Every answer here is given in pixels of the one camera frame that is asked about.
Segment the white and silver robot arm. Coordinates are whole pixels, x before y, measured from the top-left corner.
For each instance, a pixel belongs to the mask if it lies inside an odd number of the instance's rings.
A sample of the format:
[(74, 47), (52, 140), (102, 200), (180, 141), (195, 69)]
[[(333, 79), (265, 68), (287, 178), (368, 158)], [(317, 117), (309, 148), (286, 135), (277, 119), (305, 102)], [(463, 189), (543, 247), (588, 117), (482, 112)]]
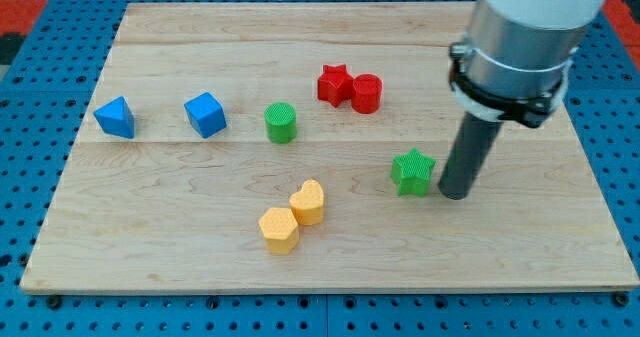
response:
[(605, 0), (477, 0), (465, 76), (502, 97), (537, 97), (561, 83)]

